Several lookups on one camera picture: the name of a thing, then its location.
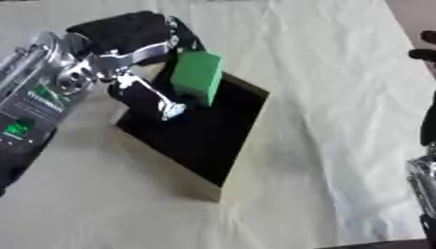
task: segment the silver metal component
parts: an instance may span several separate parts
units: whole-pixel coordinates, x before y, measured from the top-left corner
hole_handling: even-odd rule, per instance
[[[118,51],[90,57],[91,64],[104,78],[113,79],[147,58],[168,53],[168,42],[153,44],[133,53],[119,54]]]
[[[118,82],[120,82],[120,89],[127,89],[133,85],[133,83],[137,82],[141,84],[143,87],[154,93],[159,97],[160,102],[158,104],[159,111],[163,113],[162,120],[167,121],[176,116],[179,116],[186,110],[186,105],[182,103],[176,103],[169,100],[165,95],[163,95],[158,90],[154,89],[147,81],[144,79],[133,75],[131,72],[127,71],[126,74],[119,76],[117,78]]]
[[[157,112],[164,121],[185,111],[185,104],[169,100],[129,71],[143,60],[168,53],[170,44],[178,41],[127,54],[83,54],[90,43],[80,34],[70,33],[60,39],[43,32],[27,48],[17,48],[0,63],[0,151],[26,151],[43,143],[98,80],[118,81],[122,88],[140,83],[160,100]]]
[[[424,213],[436,219],[436,157],[410,160],[408,180]]]

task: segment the green block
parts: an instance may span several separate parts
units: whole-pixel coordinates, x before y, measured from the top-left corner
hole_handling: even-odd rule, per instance
[[[211,106],[223,76],[221,61],[220,56],[207,52],[183,52],[171,77],[174,89]]]

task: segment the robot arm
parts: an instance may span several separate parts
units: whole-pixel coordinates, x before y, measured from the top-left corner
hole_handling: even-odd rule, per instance
[[[421,39],[436,45],[436,32],[424,31]],[[436,63],[436,51],[412,50],[409,56]],[[420,216],[430,248],[436,248],[436,94],[428,109],[420,131],[420,143],[427,148],[427,155],[409,161],[408,180],[417,196],[423,214]]]
[[[57,126],[91,92],[109,94],[141,115],[166,121],[192,101],[175,94],[170,74],[181,50],[204,50],[179,19],[151,12],[126,14],[43,32],[0,63],[0,195],[40,155]],[[166,62],[154,82],[134,65]]]

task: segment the white fabric surface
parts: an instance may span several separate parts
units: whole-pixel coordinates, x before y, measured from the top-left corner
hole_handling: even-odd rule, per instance
[[[120,143],[97,89],[0,199],[11,249],[316,248],[422,237],[405,161],[434,90],[380,0],[0,4],[0,52],[40,30],[153,10],[185,20],[225,69],[271,92],[219,204]]]

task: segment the black box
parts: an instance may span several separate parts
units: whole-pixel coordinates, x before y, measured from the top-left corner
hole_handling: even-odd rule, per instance
[[[224,74],[209,108],[189,111],[167,122],[127,110],[115,125],[221,190],[268,95]]]

